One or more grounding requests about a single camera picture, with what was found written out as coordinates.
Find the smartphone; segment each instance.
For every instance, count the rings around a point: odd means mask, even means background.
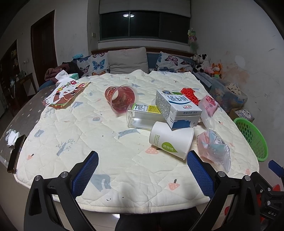
[[[16,172],[18,158],[19,158],[21,149],[24,145],[26,138],[27,138],[26,135],[22,135],[16,140],[13,151],[12,151],[11,156],[10,156],[9,163],[8,163],[8,168],[7,168],[8,173],[15,173]]]

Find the window frame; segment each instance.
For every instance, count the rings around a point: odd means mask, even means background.
[[[102,38],[102,31],[101,31],[101,27],[102,27],[102,14],[99,17],[99,34],[100,34],[100,38],[99,41],[103,42],[103,41],[111,41],[111,40],[120,40],[120,39],[154,39],[154,40],[161,40],[161,41],[167,41],[167,42],[173,42],[173,43],[179,43],[179,44],[188,44],[188,38],[187,38],[187,42],[179,42],[179,41],[175,41],[175,40],[168,40],[168,39],[163,39],[160,37],[154,37],[154,36],[130,36],[130,14],[131,12],[136,12],[136,11],[128,11],[128,36],[119,36],[119,37],[108,37],[108,38]],[[160,35],[161,33],[161,12],[160,11],[154,11],[159,13],[159,32],[158,35]]]

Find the tile floor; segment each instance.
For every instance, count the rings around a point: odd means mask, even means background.
[[[11,120],[13,119],[9,111],[0,118],[0,134],[2,134]],[[29,189],[16,182],[13,174],[7,173],[7,169],[0,163],[0,204],[6,213],[7,217],[13,223],[18,231],[22,231],[24,227],[24,213]],[[224,210],[230,205],[232,197],[228,199],[222,209],[221,216],[219,216],[213,229],[221,226],[225,216]],[[64,214],[63,208],[60,203],[55,202],[57,211],[61,218],[64,227],[72,231],[72,227]],[[198,211],[201,213],[206,204],[197,206]],[[83,211],[90,223],[97,231],[114,231],[115,225],[119,219],[119,214],[110,213],[96,213],[90,211]]]

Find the screw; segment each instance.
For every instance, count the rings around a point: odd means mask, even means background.
[[[35,176],[35,181],[39,181],[39,180],[40,180],[40,178],[41,178],[41,176],[40,176],[40,175]]]
[[[63,172],[63,173],[60,174],[60,176],[61,176],[62,178],[65,178],[65,177],[68,176],[68,172]]]
[[[248,175],[245,176],[246,181],[250,181],[250,177]]]
[[[219,171],[219,172],[218,172],[218,175],[219,175],[220,177],[225,177],[225,176],[226,176],[226,173],[225,173],[225,172],[222,172],[222,171]]]

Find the milk box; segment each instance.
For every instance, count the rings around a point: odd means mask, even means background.
[[[157,90],[156,106],[172,129],[196,126],[202,112],[178,91]]]

